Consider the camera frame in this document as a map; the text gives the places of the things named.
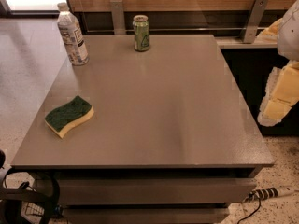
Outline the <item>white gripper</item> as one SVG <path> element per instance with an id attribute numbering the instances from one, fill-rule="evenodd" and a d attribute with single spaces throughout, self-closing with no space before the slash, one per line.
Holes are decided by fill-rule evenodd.
<path id="1" fill-rule="evenodd" d="M 265 87 L 258 122 L 265 127 L 280 123 L 299 101 L 299 0 L 282 19 L 273 22 L 256 37 L 258 41 L 276 42 L 278 54 L 289 59 L 283 68 L 274 67 Z"/>

